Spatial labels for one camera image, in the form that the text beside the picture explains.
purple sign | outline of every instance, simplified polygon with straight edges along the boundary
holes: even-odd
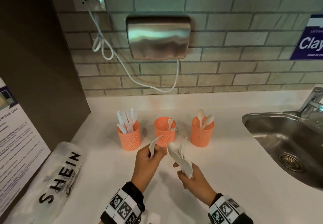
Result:
[[[312,15],[290,60],[323,59],[323,14]]]

human hand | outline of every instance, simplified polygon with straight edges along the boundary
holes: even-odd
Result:
[[[154,176],[160,161],[167,155],[167,148],[155,145],[155,155],[149,158],[149,145],[140,149],[136,156],[135,169],[131,182],[140,190],[144,192]]]
[[[196,198],[210,206],[216,197],[216,191],[209,185],[200,168],[193,163],[192,167],[193,176],[191,179],[186,177],[181,170],[177,172],[178,178],[182,181],[184,189],[188,189]]]

white countertop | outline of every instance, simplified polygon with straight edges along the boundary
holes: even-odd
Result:
[[[154,139],[154,121],[176,121],[175,142],[190,138],[197,110],[215,116],[210,144],[191,143],[186,155],[200,167],[216,192],[228,194],[254,223],[322,223],[323,191],[298,181],[281,169],[242,124],[247,113],[296,110],[310,91],[234,92],[88,99],[92,113],[74,140],[88,155],[71,196],[55,224],[97,224],[107,203],[131,179],[137,151],[121,148],[116,110],[139,109],[141,146]],[[209,223],[208,206],[193,197],[177,178],[167,155],[144,193],[146,214],[164,223]]]

sink basin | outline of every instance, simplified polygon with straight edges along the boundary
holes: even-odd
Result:
[[[282,169],[323,189],[323,132],[287,113],[247,114],[242,122]]]

cutlery holder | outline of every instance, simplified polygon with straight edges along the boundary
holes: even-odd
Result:
[[[214,128],[214,121],[205,127],[204,130],[200,129],[200,121],[197,117],[193,118],[192,120],[192,132],[191,132],[191,142],[193,145],[204,148],[206,147],[211,139],[213,128]]]
[[[121,130],[117,127],[122,148],[126,151],[136,150],[141,144],[140,123],[138,122],[138,120],[135,122],[132,128],[132,133],[123,134]]]
[[[155,136],[162,136],[157,140],[157,145],[161,147],[167,147],[168,143],[173,142],[175,139],[175,131],[168,130],[168,118],[169,117],[160,117],[155,120]],[[176,127],[176,122],[174,120],[171,128]]]

